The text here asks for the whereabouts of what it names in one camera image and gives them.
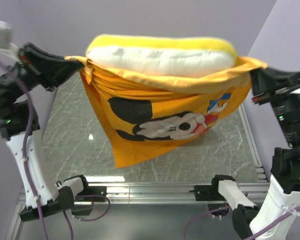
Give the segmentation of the cream quilted pillow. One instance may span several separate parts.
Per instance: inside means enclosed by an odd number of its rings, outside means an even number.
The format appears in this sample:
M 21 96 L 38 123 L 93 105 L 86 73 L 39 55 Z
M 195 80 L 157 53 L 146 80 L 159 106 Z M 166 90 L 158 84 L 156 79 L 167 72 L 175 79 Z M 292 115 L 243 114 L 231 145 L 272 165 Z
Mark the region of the cream quilted pillow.
M 95 64 L 149 76 L 200 78 L 235 66 L 233 45 L 213 37 L 149 37 L 103 34 L 88 46 Z

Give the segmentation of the orange pillowcase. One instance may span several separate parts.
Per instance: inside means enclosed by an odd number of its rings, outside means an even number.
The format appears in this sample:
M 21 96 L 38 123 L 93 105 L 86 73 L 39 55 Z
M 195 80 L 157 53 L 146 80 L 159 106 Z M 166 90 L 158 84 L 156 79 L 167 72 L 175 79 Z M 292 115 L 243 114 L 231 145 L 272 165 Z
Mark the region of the orange pillowcase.
M 80 77 L 117 168 L 156 158 L 204 135 L 246 99 L 250 72 L 266 67 L 255 58 L 237 56 L 233 67 L 193 78 L 107 68 L 87 56 L 74 59 L 83 64 Z

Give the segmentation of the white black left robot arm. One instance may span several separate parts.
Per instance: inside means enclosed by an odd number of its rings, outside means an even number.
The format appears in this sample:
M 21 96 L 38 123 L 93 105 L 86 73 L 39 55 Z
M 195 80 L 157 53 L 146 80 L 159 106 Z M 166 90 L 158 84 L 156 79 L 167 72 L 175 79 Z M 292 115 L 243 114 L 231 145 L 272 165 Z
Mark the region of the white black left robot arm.
M 83 64 L 47 53 L 32 43 L 18 49 L 16 59 L 15 65 L 7 66 L 0 76 L 0 135 L 14 156 L 25 190 L 20 219 L 29 222 L 70 210 L 75 198 L 86 201 L 91 195 L 83 175 L 58 184 L 48 176 L 34 104 L 30 98 L 19 101 L 37 86 L 53 91 Z

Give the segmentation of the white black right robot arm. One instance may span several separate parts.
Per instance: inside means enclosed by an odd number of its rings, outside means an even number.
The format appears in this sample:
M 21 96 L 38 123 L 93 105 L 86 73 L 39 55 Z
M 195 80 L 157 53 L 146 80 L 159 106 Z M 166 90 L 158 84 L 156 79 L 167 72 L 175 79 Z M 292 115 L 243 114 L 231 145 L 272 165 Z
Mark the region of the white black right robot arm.
M 256 206 L 233 177 L 216 175 L 210 194 L 225 199 L 232 224 L 243 240 L 284 240 L 300 215 L 300 71 L 259 68 L 250 74 L 252 101 L 270 104 L 288 148 L 274 149 L 266 197 Z

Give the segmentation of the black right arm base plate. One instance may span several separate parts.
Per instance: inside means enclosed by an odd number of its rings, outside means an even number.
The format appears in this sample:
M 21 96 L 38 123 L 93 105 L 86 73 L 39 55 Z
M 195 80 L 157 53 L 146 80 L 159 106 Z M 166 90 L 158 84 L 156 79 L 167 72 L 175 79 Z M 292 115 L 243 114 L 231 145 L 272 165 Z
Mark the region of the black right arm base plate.
M 211 185 L 195 185 L 189 192 L 194 194 L 196 202 L 225 200 L 225 198 Z

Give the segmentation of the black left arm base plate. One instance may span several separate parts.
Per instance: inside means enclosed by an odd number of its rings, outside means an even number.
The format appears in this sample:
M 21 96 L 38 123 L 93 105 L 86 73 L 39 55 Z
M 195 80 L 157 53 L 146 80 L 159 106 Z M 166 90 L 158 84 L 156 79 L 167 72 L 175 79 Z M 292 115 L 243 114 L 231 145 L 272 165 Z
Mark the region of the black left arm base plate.
M 106 186 L 89 186 L 87 192 L 84 194 L 84 200 L 96 203 L 103 203 L 106 201 L 107 187 Z

